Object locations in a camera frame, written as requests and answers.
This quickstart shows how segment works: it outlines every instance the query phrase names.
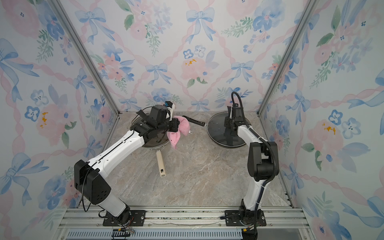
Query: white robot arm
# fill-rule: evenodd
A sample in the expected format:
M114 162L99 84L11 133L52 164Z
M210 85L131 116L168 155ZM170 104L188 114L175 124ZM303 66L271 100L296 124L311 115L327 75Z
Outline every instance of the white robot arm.
M237 131L238 136L250 147L247 164L251 176L250 183L240 206L244 211L243 217L247 217L250 212L253 213L257 210L265 187L264 183L272 174L273 164L271 164L270 156L268 156L270 151L267 150L268 147L265 147L265 139L258 136L252 127L243 121L245 118L239 115L240 108L242 106L234 105L228 110L226 127ZM105 178L123 159L151 138L156 137L159 132L176 132L178 130L179 121L172 118L173 109L174 104L166 102L164 106L155 105L148 117L143 112L138 112L144 120L132 126L119 141L89 161L80 160L75 164L76 189L81 191L83 197L90 200L92 204L99 205L117 218L121 225L129 223L130 208L111 193L111 187Z

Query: aluminum frame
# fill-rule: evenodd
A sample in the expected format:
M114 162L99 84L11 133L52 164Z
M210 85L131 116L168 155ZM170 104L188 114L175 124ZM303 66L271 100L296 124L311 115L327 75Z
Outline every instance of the aluminum frame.
M81 42L80 37L77 34L71 20L69 19L68 14L65 12L64 7L61 4L60 0L49 0L48 3L51 5L52 10L56 14L56 16L59 18L60 23L62 23L65 31L69 34L73 45L75 46L78 53L80 54L80 57L84 61L85 66L87 66L87 68L91 72L93 79L95 80L97 86L100 88L101 92L103 93L109 106L111 107L115 115L118 115L120 113L119 108L117 107L115 101L113 101L113 98L109 93L103 80L100 78L99 72L97 71L96 66L93 64L90 55L88 54L85 46Z
M300 18L300 22L297 25L296 30L293 32L292 40L288 44L282 58L281 63L277 67L276 74L274 78L271 81L271 84L269 85L266 94L263 98L262 103L260 104L259 109L257 110L257 113L260 116L262 116L263 111L266 109L266 106L268 104L269 99L272 97L272 94L276 88L276 85L279 82L280 77L283 74L284 69L286 68L293 52L295 51L295 48L303 35L304 31L306 30L309 21L311 20L311 17L313 15L313 12L315 11L315 8L317 4L319 3L319 0L308 0L307 6L304 8L303 14Z
M131 206L131 209L146 211L144 226L132 227L133 229L242 228L227 227L225 220L220 220L220 217L224 216L225 210L237 210L238 206ZM262 228L296 228L300 230L303 239L306 239L305 237L311 239L309 225L302 209L290 206L262 207L261 209L264 211L265 220L267 221L267 226ZM102 208L96 205L91 205L88 212L84 212L81 208L67 209L53 239L65 239L69 229L116 228L103 226L104 219L98 216L101 210Z

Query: beige pan handle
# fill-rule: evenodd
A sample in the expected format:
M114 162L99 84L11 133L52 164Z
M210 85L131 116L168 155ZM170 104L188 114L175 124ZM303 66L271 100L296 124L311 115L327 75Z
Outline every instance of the beige pan handle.
M161 155L160 150L156 151L156 157L157 157L157 164L159 165L160 177L165 177L167 174L166 174L166 171L164 169L163 156Z

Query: white arm segment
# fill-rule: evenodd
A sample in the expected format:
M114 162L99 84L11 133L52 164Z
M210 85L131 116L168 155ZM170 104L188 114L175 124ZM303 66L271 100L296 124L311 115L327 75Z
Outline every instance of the white arm segment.
M243 139L243 141L248 145L251 142L259 142L261 141L257 139L257 137L250 131L245 125L242 125L237 128L237 135ZM259 197L260 189L265 180L260 180L258 182L251 176L249 176L249 185L247 193L244 197L244 205L248 210L253 211L256 206L257 198Z
M144 138L140 137L138 132L130 130L107 150L90 159L88 165L93 165L93 169L100 169L99 174L105 179L121 161L143 145ZM126 208L125 203L112 192L98 205L115 217Z
M129 130L119 141L107 150L90 159L88 165L92 166L96 163L92 168L100 169L99 174L105 179L121 161L143 145L144 138L140 137L138 132Z

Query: black cable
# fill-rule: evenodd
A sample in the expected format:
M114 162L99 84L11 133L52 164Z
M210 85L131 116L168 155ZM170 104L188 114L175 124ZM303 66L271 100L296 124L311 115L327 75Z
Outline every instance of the black cable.
M144 110L147 109L147 108L151 108L151 107L153 107L153 106L146 107L146 108L142 109L142 111L144 111ZM131 127L132 127L132 125L133 125L133 122L136 120L137 116L138 116L138 114L137 114L136 117L132 120L132 122L131 122Z
M229 218L229 217L232 217L232 216L235 216L235 215L238 215L238 214L239 214L239 212L237 212L237 213L235 213L235 214L231 214L231 215L229 215L229 216L220 217L220 220L227 219L227 218Z
M85 206L84 206L84 185L85 185L85 180L87 179L88 173L91 171L92 167L93 167L95 164L96 164L96 162L95 162L90 168L88 168L88 171L87 171L87 173L85 174L85 177L84 177L83 187L82 187L82 189L81 189L81 202L83 203L83 209L84 209L84 212L88 212L89 207L91 206L91 203L89 203L87 210L85 210Z
M100 212L99 212L99 218L105 218L105 216L103 217L103 216L101 216L100 215L100 213L101 212L103 212L103 211L106 211L104 208L102 208L103 210L101 210ZM119 222L118 224L122 227L122 228L124 228L124 232L125 232L125 234L123 234L123 235L120 235L120 236L117 236L117 237L124 237L124 239L126 239L127 237L129 237L130 236L130 234L126 234L126 232L127 232L127 230L126 230L126 227L124 227L124 225L120 222L120 220L118 219L118 218L116 218L115 216L113 216L112 215L112 217L115 219L115 221L117 221L117 222Z
M267 147L267 149L268 149L268 151L269 151L269 154L270 154L270 156L271 156L271 160L272 160L272 164L273 164L273 173L272 173L272 175L269 177L269 178L267 178L264 182L263 182L263 184L262 184L262 188L260 189L260 193L259 193L259 197L258 197L258 199L257 199L257 201L256 201L256 206L255 206L255 221L254 221L254 226L256 226L256 222L257 222L257 219L256 219L256 213L257 213L257 209L258 209L258 207L259 207L259 204L260 204L260 201L261 201L261 199L262 199L262 196L263 196L263 192L264 192L264 188L265 188L265 186L266 186L266 184L267 183L269 183L270 181L272 181L274 178L275 178L275 176L277 175L277 163L276 163L276 158L275 158L275 154L273 153L273 150L272 150L272 148L271 148L271 146L262 138L262 137L260 137L260 135L259 134L257 134L252 128L250 128L250 126L248 125L248 123L247 123L247 120L245 119L245 115L244 115L244 108L243 108L243 103L242 103L242 101L241 101L241 97L240 97L240 95L237 93L237 92L235 92L235 91L233 91L232 93L231 93L231 98L232 98L232 104L233 105L235 105L235 100L234 100L234 98L233 98L233 95L236 95L237 96L237 98L238 98L238 100L239 100L239 103L240 103L240 108L241 108L241 113L242 113L242 117L243 117L243 120L244 120L244 123L245 123L245 125L247 126L247 128L263 143L263 144L265 144L265 146Z

